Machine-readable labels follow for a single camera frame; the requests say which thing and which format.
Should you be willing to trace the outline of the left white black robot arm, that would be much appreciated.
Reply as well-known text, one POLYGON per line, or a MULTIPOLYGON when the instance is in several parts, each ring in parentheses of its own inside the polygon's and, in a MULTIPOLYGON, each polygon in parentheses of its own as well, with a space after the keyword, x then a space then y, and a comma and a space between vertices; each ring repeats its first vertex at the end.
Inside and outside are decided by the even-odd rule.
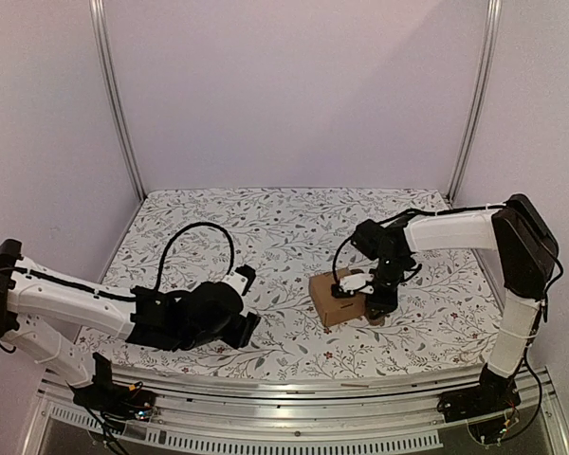
POLYGON ((84 388, 102 411, 122 401, 118 385, 99 375, 100 363, 82 353, 49 319, 92 328, 129 344, 163 352, 189 351, 214 341, 246 347, 259 324, 243 311, 255 272, 247 266, 220 282, 202 282, 192 291, 162 293, 100 285, 47 269, 21 253, 21 242, 0 245, 0 342, 84 388))

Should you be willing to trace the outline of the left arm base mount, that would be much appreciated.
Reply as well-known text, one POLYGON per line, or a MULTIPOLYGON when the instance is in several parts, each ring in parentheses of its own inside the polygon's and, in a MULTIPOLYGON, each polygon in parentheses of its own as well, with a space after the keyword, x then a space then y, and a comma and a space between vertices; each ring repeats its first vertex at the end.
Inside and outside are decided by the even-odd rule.
POLYGON ((146 390, 141 381, 129 386, 115 383, 111 361, 98 353, 92 354, 92 358, 95 372, 91 383, 79 388, 70 387, 74 403, 117 420, 149 419, 155 411, 156 393, 146 390))

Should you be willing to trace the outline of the brown cardboard box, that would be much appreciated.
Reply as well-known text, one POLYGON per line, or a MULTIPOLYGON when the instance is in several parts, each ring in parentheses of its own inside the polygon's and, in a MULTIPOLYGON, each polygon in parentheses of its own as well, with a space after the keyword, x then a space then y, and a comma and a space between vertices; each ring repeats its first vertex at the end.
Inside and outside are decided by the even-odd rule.
MULTIPOLYGON (((337 278, 363 273, 360 269, 343 268, 336 271, 337 278)), ((314 275, 309 279, 309 296, 325 328, 365 318, 373 326, 383 325, 385 316, 370 316, 366 310, 366 296, 362 293, 352 298, 336 299, 331 294, 331 286, 336 282, 331 272, 314 275)))

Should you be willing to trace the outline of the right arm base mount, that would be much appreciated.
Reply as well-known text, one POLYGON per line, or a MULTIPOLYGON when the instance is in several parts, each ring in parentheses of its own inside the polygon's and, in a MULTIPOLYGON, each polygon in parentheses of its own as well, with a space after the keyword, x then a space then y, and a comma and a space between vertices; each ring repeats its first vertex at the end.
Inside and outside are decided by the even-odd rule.
POLYGON ((507 410, 520 404, 515 374, 501 376, 485 365, 477 385, 441 393, 436 409, 444 415, 446 422, 454 422, 507 410))

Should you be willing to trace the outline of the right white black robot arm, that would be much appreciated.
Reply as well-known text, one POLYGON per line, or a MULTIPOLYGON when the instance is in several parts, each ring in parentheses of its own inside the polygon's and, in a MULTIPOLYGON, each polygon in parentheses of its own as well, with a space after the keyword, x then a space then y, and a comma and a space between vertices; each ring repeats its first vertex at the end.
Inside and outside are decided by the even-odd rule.
POLYGON ((395 304, 398 287, 420 270, 414 254, 447 249, 498 254, 505 308, 470 400, 481 413, 501 405, 540 323, 548 319, 548 293, 563 273, 558 242, 528 197, 518 193, 501 204, 443 211, 405 209, 360 223, 347 241, 377 266, 338 279, 333 289, 346 297, 363 293, 370 308, 381 313, 395 304))

